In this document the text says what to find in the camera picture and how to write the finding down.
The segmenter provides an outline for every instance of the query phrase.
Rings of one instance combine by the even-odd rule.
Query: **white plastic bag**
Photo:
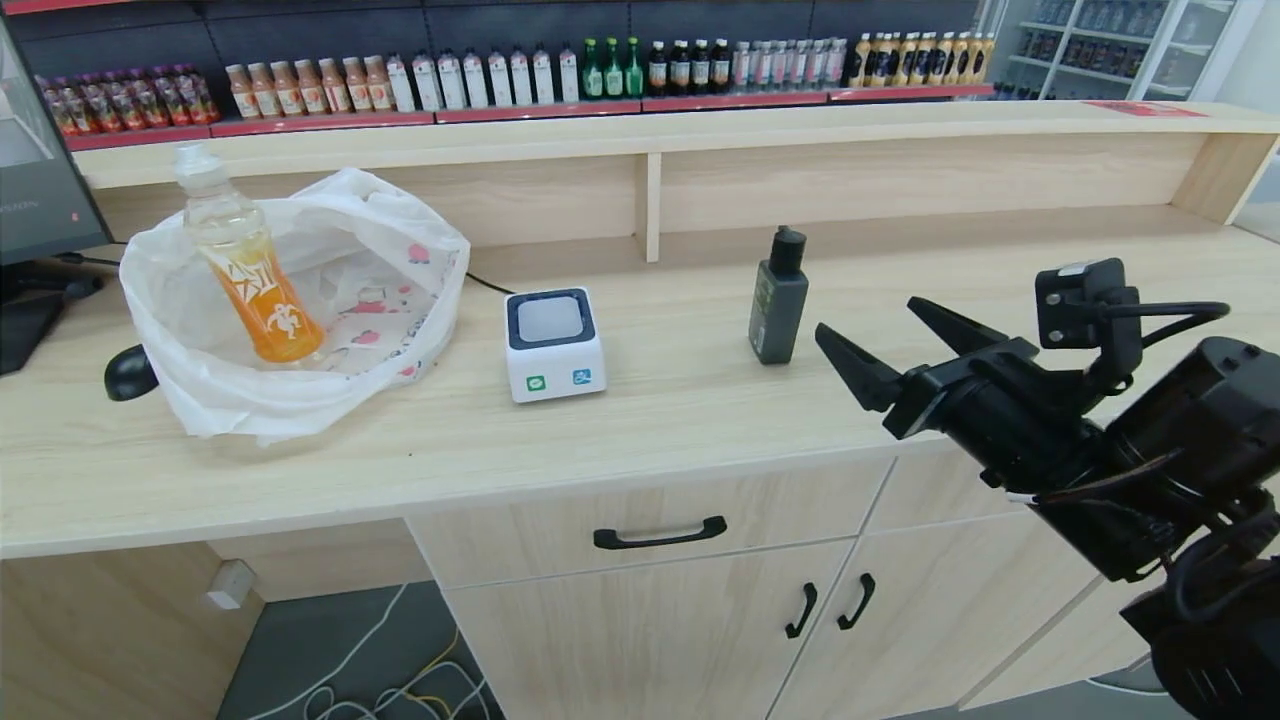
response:
[[[259,360],[180,213],[133,236],[120,283],[187,432],[269,445],[319,433],[430,369],[453,333],[471,245],[417,197],[352,168],[259,205],[280,269],[326,329],[319,369]]]

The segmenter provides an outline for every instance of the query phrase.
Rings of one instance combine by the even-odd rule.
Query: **red sticker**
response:
[[[1085,100],[1085,105],[1138,115],[1139,118],[1207,118],[1203,113],[1162,105],[1160,102],[1133,102],[1128,100]]]

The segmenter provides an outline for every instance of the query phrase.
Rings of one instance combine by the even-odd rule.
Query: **white box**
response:
[[[507,296],[511,398],[534,402],[600,392],[604,346],[585,287]]]

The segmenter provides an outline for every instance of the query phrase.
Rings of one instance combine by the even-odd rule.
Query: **orange drink bottle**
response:
[[[183,228],[268,363],[296,363],[320,350],[324,328],[280,272],[262,210],[230,183],[227,168],[201,143],[178,147],[178,183],[187,192]]]

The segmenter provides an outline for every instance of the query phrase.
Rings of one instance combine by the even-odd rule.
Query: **black handle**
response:
[[[727,529],[728,523],[724,521],[723,515],[712,515],[710,518],[703,520],[703,529],[687,536],[648,541],[625,541],[618,537],[617,530],[600,529],[591,533],[591,538],[595,541],[595,547],[600,550],[632,550],[636,547],[658,547],[660,544],[680,544],[682,542],[712,539],[716,536],[723,534]]]
[[[786,630],[787,637],[796,639],[800,633],[804,632],[804,624],[809,621],[809,614],[813,612],[813,606],[818,605],[818,588],[813,583],[804,584],[804,612],[800,614],[800,621],[791,624],[787,623]]]
[[[876,594],[876,578],[870,573],[863,573],[861,578],[858,578],[863,583],[863,601],[858,603],[858,610],[854,611],[854,616],[841,615],[836,618],[836,624],[840,625],[841,630],[847,630],[858,623],[858,619],[863,616],[863,611],[867,610],[867,603],[872,601],[872,596]]]

